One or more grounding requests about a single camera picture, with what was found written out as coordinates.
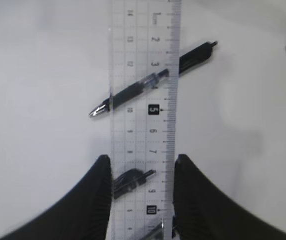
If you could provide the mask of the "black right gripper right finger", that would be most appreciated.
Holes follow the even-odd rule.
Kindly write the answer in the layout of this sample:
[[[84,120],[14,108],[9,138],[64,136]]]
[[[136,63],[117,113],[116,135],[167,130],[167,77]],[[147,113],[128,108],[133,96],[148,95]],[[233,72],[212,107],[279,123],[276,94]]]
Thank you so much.
[[[182,240],[286,240],[286,232],[235,203],[186,154],[175,162],[173,206]]]

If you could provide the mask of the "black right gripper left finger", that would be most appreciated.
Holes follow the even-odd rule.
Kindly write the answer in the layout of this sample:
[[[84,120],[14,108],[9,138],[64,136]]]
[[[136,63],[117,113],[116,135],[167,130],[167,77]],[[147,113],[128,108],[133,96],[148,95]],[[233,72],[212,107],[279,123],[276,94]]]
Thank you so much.
[[[111,162],[107,155],[101,155],[61,200],[2,239],[103,240],[111,202]]]

